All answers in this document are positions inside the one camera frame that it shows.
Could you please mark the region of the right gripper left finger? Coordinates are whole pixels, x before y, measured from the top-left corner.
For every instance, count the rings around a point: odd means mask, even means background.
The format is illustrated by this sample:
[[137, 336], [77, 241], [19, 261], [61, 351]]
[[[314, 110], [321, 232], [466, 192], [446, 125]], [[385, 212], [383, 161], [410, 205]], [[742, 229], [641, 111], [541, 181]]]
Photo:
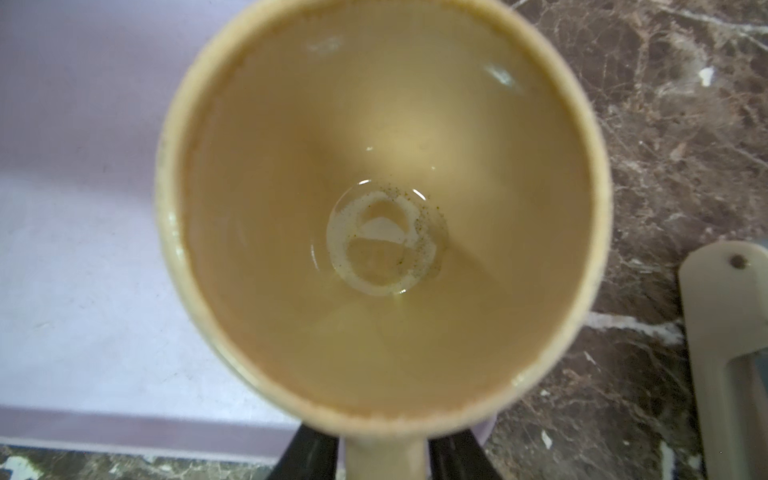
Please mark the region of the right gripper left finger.
[[267, 480], [335, 480], [339, 438], [302, 424]]

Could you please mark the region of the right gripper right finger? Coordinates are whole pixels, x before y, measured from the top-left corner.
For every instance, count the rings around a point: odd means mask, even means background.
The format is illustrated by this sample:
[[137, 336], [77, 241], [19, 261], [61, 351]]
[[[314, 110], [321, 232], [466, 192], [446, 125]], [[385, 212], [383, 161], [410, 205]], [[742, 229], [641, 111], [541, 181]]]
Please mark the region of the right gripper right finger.
[[428, 441], [433, 480], [501, 480], [473, 432], [465, 429]]

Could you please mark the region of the tan ceramic mug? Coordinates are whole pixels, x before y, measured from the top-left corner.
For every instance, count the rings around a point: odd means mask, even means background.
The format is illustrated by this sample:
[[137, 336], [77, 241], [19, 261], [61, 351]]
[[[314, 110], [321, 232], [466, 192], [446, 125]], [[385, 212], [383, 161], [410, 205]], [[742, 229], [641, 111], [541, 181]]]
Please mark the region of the tan ceramic mug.
[[499, 1], [258, 1], [157, 150], [174, 287], [350, 479], [431, 476], [570, 348], [609, 256], [610, 162], [554, 46]]

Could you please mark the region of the lavender plastic tray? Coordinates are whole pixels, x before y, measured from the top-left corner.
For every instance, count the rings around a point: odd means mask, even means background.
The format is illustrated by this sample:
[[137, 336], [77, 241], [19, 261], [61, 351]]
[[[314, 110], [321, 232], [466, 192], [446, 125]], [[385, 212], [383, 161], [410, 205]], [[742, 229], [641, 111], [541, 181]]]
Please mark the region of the lavender plastic tray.
[[1, 5], [1, 440], [272, 463], [297, 422], [208, 348], [166, 271], [154, 157], [240, 1]]

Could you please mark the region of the teal stapler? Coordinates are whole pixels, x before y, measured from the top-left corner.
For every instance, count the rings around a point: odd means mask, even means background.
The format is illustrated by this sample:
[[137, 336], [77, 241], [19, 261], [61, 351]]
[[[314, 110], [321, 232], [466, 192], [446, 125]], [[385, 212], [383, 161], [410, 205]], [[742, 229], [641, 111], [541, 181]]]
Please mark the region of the teal stapler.
[[710, 479], [767, 476], [767, 245], [722, 241], [678, 272]]

